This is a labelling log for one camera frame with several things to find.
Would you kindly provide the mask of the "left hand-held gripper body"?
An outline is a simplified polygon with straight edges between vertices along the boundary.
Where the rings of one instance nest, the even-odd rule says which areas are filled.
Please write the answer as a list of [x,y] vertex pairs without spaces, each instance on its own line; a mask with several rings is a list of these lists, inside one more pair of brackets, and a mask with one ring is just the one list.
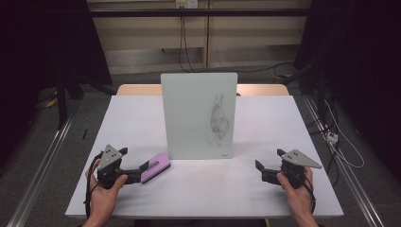
[[124,155],[121,155],[118,151],[119,149],[107,145],[97,166],[97,179],[106,189],[112,188],[116,180],[122,175],[128,176],[126,184],[139,183],[141,181],[142,172],[139,168],[124,170],[120,167]]

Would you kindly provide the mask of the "purple board eraser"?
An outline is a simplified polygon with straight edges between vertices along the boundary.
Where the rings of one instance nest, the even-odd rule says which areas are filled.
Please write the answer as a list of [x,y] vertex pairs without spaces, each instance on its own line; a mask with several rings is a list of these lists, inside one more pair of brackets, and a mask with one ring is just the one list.
[[147,183],[170,167],[167,153],[159,153],[148,160],[148,169],[141,175],[140,183]]

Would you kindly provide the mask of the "white table cover sheet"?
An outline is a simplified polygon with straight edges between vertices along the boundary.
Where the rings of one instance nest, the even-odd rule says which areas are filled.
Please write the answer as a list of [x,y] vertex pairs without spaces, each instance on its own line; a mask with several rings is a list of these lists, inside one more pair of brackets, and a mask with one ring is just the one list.
[[[158,96],[115,96],[91,153],[107,145],[127,148],[122,168],[134,169],[165,152],[163,101]],[[292,96],[240,96],[236,100],[234,154],[230,159],[174,160],[145,184],[126,185],[113,212],[117,218],[279,218],[289,214],[278,185],[264,183],[255,164],[281,164],[276,151],[319,155]]]

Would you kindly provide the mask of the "white wall socket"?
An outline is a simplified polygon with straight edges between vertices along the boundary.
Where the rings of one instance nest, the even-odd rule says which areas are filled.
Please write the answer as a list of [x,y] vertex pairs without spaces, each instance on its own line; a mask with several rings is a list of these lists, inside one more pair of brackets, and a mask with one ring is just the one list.
[[199,6],[198,0],[175,0],[177,9],[196,9]]

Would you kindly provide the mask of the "person's right hand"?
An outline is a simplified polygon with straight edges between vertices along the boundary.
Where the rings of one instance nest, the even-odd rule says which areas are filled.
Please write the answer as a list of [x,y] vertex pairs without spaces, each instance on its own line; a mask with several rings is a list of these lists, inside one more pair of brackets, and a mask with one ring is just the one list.
[[310,195],[310,191],[313,190],[312,177],[312,170],[306,167],[305,186],[294,189],[283,173],[277,174],[277,179],[286,192],[289,210],[299,222],[311,222],[314,219],[312,215],[312,197]]

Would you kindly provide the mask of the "black curtain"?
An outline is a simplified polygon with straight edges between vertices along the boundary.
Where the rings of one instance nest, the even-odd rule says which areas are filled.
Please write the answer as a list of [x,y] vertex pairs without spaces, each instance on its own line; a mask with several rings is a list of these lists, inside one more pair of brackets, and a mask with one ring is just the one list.
[[316,61],[401,183],[401,0],[310,0],[294,66]]
[[0,0],[0,166],[22,140],[39,92],[112,83],[87,0]]

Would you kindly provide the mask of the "white glass board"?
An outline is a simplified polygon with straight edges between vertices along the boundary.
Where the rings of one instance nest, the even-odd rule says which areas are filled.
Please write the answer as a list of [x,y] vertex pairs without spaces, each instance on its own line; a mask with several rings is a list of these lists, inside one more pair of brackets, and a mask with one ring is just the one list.
[[162,74],[161,84],[169,157],[232,157],[237,74]]

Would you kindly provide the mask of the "wooden table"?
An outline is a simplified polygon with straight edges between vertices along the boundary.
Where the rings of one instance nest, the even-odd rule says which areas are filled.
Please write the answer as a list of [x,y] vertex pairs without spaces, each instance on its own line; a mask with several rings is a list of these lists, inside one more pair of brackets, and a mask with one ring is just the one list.
[[[282,84],[238,84],[236,91],[241,96],[288,96]],[[160,96],[161,84],[123,84],[117,90],[118,96]]]

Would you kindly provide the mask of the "black metal stand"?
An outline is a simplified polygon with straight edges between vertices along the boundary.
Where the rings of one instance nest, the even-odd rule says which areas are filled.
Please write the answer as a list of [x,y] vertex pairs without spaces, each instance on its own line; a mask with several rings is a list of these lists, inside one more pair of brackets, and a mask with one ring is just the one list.
[[66,99],[65,99],[65,85],[63,82],[62,74],[59,74],[56,81],[57,85],[57,100],[59,106],[59,126],[58,129],[61,130],[67,121],[67,109],[66,109]]

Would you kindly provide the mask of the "aluminium floor rail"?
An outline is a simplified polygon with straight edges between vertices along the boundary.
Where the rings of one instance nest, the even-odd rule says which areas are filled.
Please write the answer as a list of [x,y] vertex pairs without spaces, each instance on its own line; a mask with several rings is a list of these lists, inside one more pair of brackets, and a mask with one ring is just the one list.
[[61,124],[61,127],[57,129],[55,136],[49,148],[47,149],[46,154],[41,161],[41,164],[39,165],[39,168],[36,170],[35,174],[32,177],[32,180],[29,182],[28,188],[19,201],[7,227],[25,226],[26,220],[32,210],[32,207],[35,204],[43,188],[44,181],[46,180],[46,177],[49,173],[49,169],[50,167],[52,167],[61,149],[62,143],[69,132],[74,117],[77,114],[79,105],[79,101],[75,101],[72,104],[70,114],[67,115],[66,119]]
[[354,168],[364,167],[364,165],[365,165],[364,158],[361,156],[358,149],[350,142],[350,140],[341,131],[341,129],[338,125],[338,120],[336,119],[336,116],[333,114],[333,111],[330,108],[330,105],[325,100],[323,102],[323,109],[328,111],[327,116],[332,119],[335,129],[338,131],[338,133],[340,135],[342,135],[345,138],[347,143],[355,150],[355,152],[359,156],[359,158],[362,162],[362,164],[359,166],[351,164],[350,162],[347,161],[344,154],[338,147],[339,142],[337,144],[331,144],[330,142],[326,141],[326,134],[331,130],[329,130],[329,126],[323,122],[325,117],[319,117],[318,105],[315,103],[315,101],[313,100],[313,98],[311,96],[306,96],[304,98],[304,101],[305,101],[305,104],[306,104],[307,108],[309,109],[311,115],[313,116],[313,118],[316,122],[316,125],[317,125],[319,131],[321,132],[325,143],[328,146],[328,149],[330,150],[331,158],[336,161],[338,170],[341,172],[344,180],[347,182],[347,184],[348,184],[354,198],[356,199],[357,204],[358,204],[362,214],[366,218],[369,226],[370,227],[385,227],[383,221],[381,220],[379,214],[377,213],[377,210],[376,210],[374,204],[372,203],[370,197],[366,193],[362,184],[359,182],[357,175],[353,171]]

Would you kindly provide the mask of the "black horizontal metal bar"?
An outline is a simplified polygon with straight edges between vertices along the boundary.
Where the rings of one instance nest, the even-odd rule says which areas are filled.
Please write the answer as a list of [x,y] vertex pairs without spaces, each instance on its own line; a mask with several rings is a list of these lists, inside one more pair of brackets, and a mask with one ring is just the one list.
[[94,9],[93,17],[307,16],[311,9]]

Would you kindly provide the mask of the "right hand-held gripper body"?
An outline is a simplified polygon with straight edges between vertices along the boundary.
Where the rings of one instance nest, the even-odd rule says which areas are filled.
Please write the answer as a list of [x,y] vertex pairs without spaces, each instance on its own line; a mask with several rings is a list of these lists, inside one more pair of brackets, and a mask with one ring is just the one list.
[[305,167],[321,168],[322,166],[312,160],[298,149],[286,152],[280,157],[282,164],[279,170],[268,169],[267,172],[261,173],[263,182],[280,185],[277,174],[282,172],[294,189],[298,189],[305,182]]

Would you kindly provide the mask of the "person's left hand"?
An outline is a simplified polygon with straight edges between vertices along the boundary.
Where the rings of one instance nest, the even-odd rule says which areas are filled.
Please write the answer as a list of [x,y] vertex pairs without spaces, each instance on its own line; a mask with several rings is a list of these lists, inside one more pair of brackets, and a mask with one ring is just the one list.
[[87,170],[85,175],[90,180],[92,191],[90,201],[91,211],[88,219],[92,223],[97,222],[98,224],[107,222],[115,208],[118,192],[125,184],[128,176],[121,175],[110,189],[105,189],[96,180],[93,170]]

